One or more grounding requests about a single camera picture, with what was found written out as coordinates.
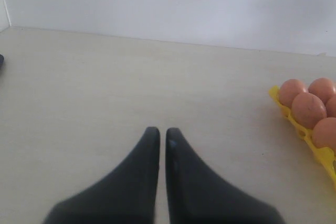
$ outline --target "yellow egg tray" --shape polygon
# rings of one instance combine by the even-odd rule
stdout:
[[[306,144],[312,150],[315,160],[323,165],[324,169],[331,177],[334,183],[334,187],[336,189],[336,174],[334,170],[334,165],[336,166],[336,158],[334,155],[334,151],[328,147],[316,148],[313,145],[311,140],[312,130],[303,127],[294,120],[290,108],[282,105],[279,102],[278,92],[279,92],[278,86],[274,86],[268,91],[271,98],[281,109],[281,114],[295,127],[297,136],[306,142]]]

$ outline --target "brown egg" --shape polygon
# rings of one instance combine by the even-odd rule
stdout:
[[[294,98],[292,116],[303,127],[313,129],[320,120],[327,117],[327,110],[316,95],[301,93]]]
[[[327,116],[336,118],[336,95],[329,99],[325,107],[327,109]]]
[[[325,118],[318,122],[311,138],[316,148],[329,147],[336,154],[336,118]]]
[[[308,88],[309,93],[316,95],[324,104],[336,94],[335,83],[328,78],[319,78],[311,83]]]
[[[294,98],[300,93],[307,92],[306,85],[302,81],[290,79],[281,85],[278,97],[282,105],[291,108]]]

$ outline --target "white table surface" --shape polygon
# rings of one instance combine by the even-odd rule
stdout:
[[[287,223],[335,223],[336,193],[268,89],[336,79],[336,58],[10,28],[0,34],[0,223],[41,223],[162,135],[156,223],[169,223],[164,135],[179,127],[216,172]]]

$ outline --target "white wall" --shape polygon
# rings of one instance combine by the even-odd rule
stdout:
[[[0,0],[0,31],[9,27],[9,19],[7,14],[6,3],[4,0]]]
[[[14,26],[336,55],[335,0],[6,0]]]

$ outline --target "yellow egg carton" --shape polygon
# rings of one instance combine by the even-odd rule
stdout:
[[[334,151],[329,147],[316,148],[313,145],[311,140],[312,130],[303,127],[294,120],[290,108],[282,105],[279,102],[278,92],[278,86],[274,86],[268,91],[271,98],[281,109],[282,115],[295,127],[297,136],[308,144],[309,148],[314,154],[315,160],[323,165],[324,169],[327,171],[332,181],[334,182],[334,187],[336,189],[336,174],[334,170],[334,165],[336,166],[336,158]]]

